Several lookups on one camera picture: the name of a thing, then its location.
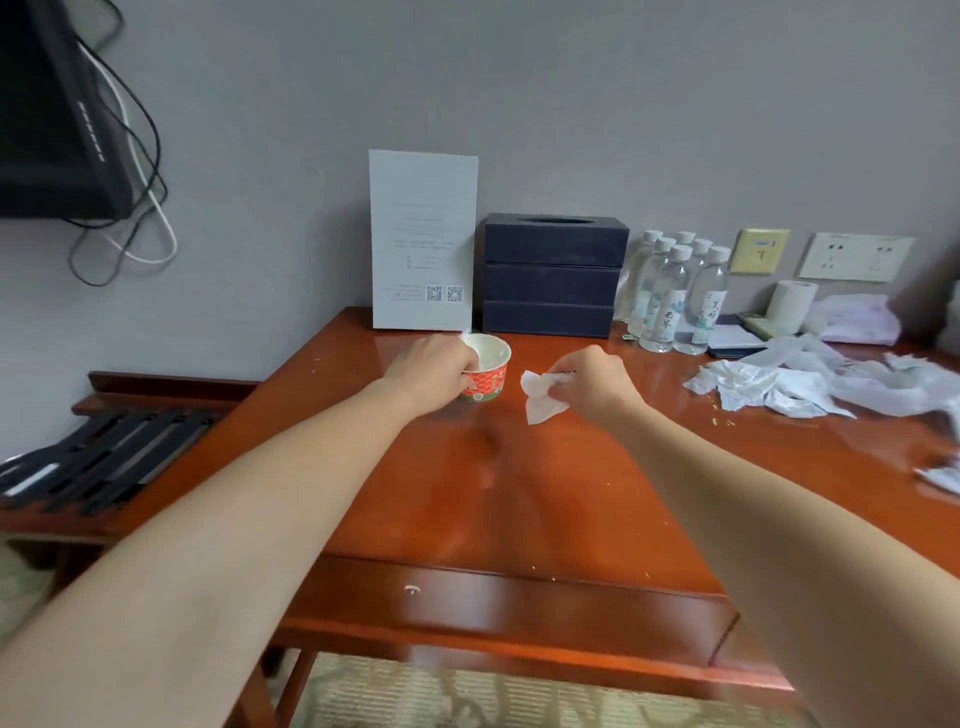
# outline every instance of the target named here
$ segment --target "light switch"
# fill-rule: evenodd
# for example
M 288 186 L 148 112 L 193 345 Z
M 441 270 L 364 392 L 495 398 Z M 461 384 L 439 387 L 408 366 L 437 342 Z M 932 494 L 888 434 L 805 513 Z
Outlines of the light switch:
M 740 231 L 730 261 L 730 272 L 763 276 L 776 272 L 789 235 L 790 231 L 785 230 L 747 228 Z

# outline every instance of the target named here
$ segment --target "gray wall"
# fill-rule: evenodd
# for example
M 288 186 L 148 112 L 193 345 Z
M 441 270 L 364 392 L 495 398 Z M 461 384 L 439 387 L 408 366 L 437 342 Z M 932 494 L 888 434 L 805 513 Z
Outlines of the gray wall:
M 105 16 L 71 0 L 79 27 Z M 90 369 L 267 376 L 371 297 L 367 150 L 478 155 L 478 214 L 635 231 L 915 234 L 888 290 L 939 324 L 960 268 L 956 0 L 123 0 L 182 252 L 106 289 L 74 231 L 0 223 L 0 455 L 71 425 Z M 162 250 L 156 229 L 145 255 Z M 93 241 L 95 275 L 109 250 Z M 774 279 L 739 278 L 729 308 Z

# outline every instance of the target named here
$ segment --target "white cable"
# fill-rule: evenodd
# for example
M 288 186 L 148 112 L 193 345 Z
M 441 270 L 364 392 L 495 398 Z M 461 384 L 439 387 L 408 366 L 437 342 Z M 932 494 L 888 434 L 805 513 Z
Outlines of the white cable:
M 110 93 L 113 94 L 113 99 L 116 101 L 117 106 L 120 107 L 120 117 L 123 119 L 123 123 L 128 127 L 128 129 L 132 129 L 130 117 L 127 115 L 127 106 L 123 103 L 123 99 L 120 97 L 120 91 L 114 84 L 109 71 L 107 71 L 99 61 L 97 61 L 96 56 L 86 50 L 86 48 L 84 48 L 82 45 L 80 46 L 80 49 L 84 52 L 84 55 L 86 55 L 90 62 L 93 63 L 93 67 L 96 68 L 97 71 L 100 72 L 100 75 L 104 77 L 104 80 L 107 82 L 107 86 L 110 89 Z M 170 235 L 170 254 L 158 260 L 150 260 L 148 258 L 139 257 L 130 251 L 125 251 L 120 243 L 107 235 L 105 232 L 97 232 L 103 235 L 110 245 L 123 253 L 123 255 L 128 257 L 130 260 L 136 260 L 138 263 L 147 263 L 148 265 L 162 265 L 163 263 L 169 263 L 174 259 L 174 256 L 177 255 L 177 250 L 180 248 L 180 243 L 177 241 L 177 234 L 174 232 L 173 226 L 170 225 L 170 221 L 167 219 L 167 215 L 163 211 L 163 207 L 161 207 L 160 203 L 157 201 L 154 190 L 150 187 L 150 180 L 143 171 L 143 167 L 140 166 L 139 150 L 137 150 L 136 146 L 133 144 L 133 134 L 127 130 L 124 130 L 124 132 L 127 135 L 127 146 L 130 147 L 130 154 L 133 157 L 133 166 L 136 167 L 136 172 L 140 177 L 140 181 L 143 182 L 143 187 L 147 191 L 147 197 L 149 197 L 150 202 L 153 203 L 156 214 L 159 215 L 159 218 L 163 223 L 163 227 L 167 229 L 167 233 Z

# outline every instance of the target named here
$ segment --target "television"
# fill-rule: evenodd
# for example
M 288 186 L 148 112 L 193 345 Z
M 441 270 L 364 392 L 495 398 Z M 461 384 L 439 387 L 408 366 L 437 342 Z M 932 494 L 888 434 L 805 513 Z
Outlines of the television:
M 131 215 L 92 70 L 60 0 L 0 0 L 0 217 Z

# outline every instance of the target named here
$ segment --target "electrical outlet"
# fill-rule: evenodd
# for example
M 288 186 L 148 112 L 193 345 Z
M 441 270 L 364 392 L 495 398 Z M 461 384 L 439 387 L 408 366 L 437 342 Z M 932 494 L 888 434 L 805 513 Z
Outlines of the electrical outlet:
M 818 232 L 806 249 L 799 278 L 889 282 L 910 253 L 912 237 Z
M 736 236 L 736 248 L 730 261 L 731 273 L 769 275 L 777 271 L 777 264 L 786 247 L 790 231 L 756 230 L 748 228 Z

